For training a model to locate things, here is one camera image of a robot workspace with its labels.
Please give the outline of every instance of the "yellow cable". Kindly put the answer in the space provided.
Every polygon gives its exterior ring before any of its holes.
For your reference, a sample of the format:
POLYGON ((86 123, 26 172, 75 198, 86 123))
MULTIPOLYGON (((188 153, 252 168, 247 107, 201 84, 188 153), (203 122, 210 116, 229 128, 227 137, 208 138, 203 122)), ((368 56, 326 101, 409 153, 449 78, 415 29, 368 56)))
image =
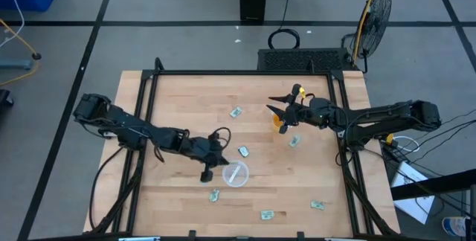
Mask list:
MULTIPOLYGON (((38 54, 34 48, 32 48, 30 46, 30 44, 28 44, 28 42, 26 42, 21 36, 19 36, 18 34, 16 34, 16 32, 14 30, 12 30, 12 28, 10 28, 10 26, 8 26, 2 19, 0 19, 0 23, 3 24, 3 26, 5 26, 16 38, 20 39, 20 41, 23 42, 23 44, 25 44, 25 46, 27 46, 27 48, 30 49, 31 52, 33 52, 33 54, 38 54)), ((22 78, 25 78, 25 77, 29 77, 30 75, 32 74, 35 74, 36 70, 38 70, 38 67, 39 67, 39 61, 37 61, 35 63, 35 66, 33 67, 33 70, 31 70, 30 72, 26 73, 26 74, 23 74, 19 77, 15 77, 13 78, 12 80, 8 80, 6 82, 3 82, 3 83, 0 83, 0 86, 4 86, 4 85, 7 85, 7 84, 10 84, 12 82, 15 82, 17 80, 20 80, 22 78)))
POLYGON ((355 65, 357 60, 357 53, 358 53, 358 45, 360 44, 360 35, 362 31, 362 26, 364 25, 365 17, 367 16, 367 12, 369 10, 369 6, 372 0, 367 0, 367 5, 365 5, 364 15, 362 15, 362 19, 360 20, 360 24, 358 25, 357 30, 357 39, 356 39, 356 46, 354 47, 354 55, 353 55, 353 64, 355 65))

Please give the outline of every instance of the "black robotic arm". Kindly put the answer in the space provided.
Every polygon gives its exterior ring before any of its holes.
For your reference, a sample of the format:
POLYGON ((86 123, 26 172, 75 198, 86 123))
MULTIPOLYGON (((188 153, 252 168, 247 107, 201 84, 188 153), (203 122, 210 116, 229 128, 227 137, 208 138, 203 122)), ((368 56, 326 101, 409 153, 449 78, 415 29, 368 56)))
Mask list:
POLYGON ((189 138, 187 129, 153 126, 140 118, 126 113, 121 107, 111 104, 111 100, 98 94, 84 94, 73 113, 74 120, 83 126, 95 126, 98 133, 105 137, 106 132, 113 132, 119 145, 131 150, 142 149, 149 139, 155 147, 155 155, 164 162, 160 150, 187 156, 205 164, 205 171, 200 181, 208 182, 213 178, 210 168, 226 165, 228 161, 222 156, 225 147, 219 142, 220 128, 208 138, 189 138))
POLYGON ((312 97, 309 106, 303 105, 303 99, 301 103, 296 103, 300 91, 302 87, 295 84, 291 94, 270 97, 271 100, 288 103, 286 110, 267 105, 283 122, 280 127, 282 134, 290 126, 297 126, 300 122, 318 126, 320 129, 329 127, 335 132, 343 132, 349 148, 362 150, 371 138, 385 138, 390 133, 406 129, 430 132, 441 126, 437 106, 422 100, 350 110, 342 109, 327 99, 314 97, 313 94, 304 95, 312 97))

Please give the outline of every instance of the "clear plastic cup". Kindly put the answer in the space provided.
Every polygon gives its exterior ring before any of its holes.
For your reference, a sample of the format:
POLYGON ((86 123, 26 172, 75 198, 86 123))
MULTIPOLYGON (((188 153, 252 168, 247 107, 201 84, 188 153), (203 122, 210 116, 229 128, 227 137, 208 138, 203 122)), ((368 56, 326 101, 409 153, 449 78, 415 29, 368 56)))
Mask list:
POLYGON ((223 168, 223 180, 230 187, 242 187, 248 181, 250 170, 241 161, 231 161, 223 168))

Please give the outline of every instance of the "dollar bill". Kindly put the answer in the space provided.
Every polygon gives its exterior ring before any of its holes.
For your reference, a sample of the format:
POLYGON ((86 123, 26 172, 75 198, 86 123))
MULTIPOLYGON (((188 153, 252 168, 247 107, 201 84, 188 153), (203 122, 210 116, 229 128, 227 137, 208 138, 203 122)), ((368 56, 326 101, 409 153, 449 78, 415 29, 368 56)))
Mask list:
POLYGON ((316 208, 316 209, 319 209, 319 210, 324 210, 324 203, 323 202, 319 202, 317 200, 312 200, 311 201, 311 208, 316 208))
POLYGON ((295 135, 294 137, 292 137, 291 141, 289 142, 289 146, 294 148, 296 147, 296 145, 299 144, 299 141, 300 141, 300 136, 295 135))
POLYGON ((231 111, 230 115, 232 118, 236 118, 239 114, 241 114, 242 110, 239 106, 237 106, 233 111, 231 111))
POLYGON ((246 147, 238 148, 238 152, 241 154, 242 157, 247 157, 248 155, 250 155, 250 152, 248 151, 248 148, 246 147))
POLYGON ((210 202, 216 202, 218 201, 218 194, 220 193, 220 190, 213 189, 210 194, 210 202))
POLYGON ((274 211, 261 211, 262 220, 270 220, 274 218, 274 211))

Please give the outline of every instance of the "wooden table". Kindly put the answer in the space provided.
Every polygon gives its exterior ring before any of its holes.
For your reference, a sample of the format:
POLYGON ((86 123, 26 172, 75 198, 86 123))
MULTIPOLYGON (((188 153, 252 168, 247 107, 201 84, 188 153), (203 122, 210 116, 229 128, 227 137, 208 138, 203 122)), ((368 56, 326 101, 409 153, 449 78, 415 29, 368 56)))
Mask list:
MULTIPOLYGON (((115 104, 126 112, 134 112, 140 76, 140 71, 122 73, 115 104)), ((362 73, 344 72, 344 77, 350 107, 369 107, 362 73)), ((189 230, 196 230, 201 237, 296 237, 297 231, 303 231, 306 237, 351 237, 342 170, 335 163, 335 133, 306 124, 289 129, 285 135, 272 129, 266 104, 285 105, 268 97, 288 94, 295 83, 306 93, 329 98, 327 80, 318 76, 160 76, 152 123, 189 129, 190 136, 204 137, 221 126, 229 127, 233 135, 223 155, 245 162, 250 179, 244 187, 228 187, 222 179, 222 167, 216 167, 213 181, 203 185, 199 181, 203 164, 165 152, 162 164, 148 145, 133 234, 187 236, 189 230), (235 106, 243 113, 233 119, 229 113, 235 106), (288 143, 295 134, 302 140, 291 148, 288 143), (237 151, 242 145, 250 151, 247 158, 237 151), (208 199, 212 189, 221 192, 218 202, 208 199), (311 209, 313 199, 324 202, 325 210, 311 209), (262 221, 261 210, 273 210, 275 217, 262 221)), ((117 140, 106 141, 101 163, 117 148, 117 140)), ((379 151, 376 141, 367 148, 379 151)), ((96 223, 118 196, 125 154, 111 161, 98 180, 96 223)), ((399 231, 382 159, 368 152, 360 155, 368 199, 389 226, 399 231)), ((365 232, 361 205, 355 199, 359 226, 365 232)), ((127 202, 123 218, 128 212, 127 202)), ((125 221, 122 219, 121 229, 125 229, 125 221)))

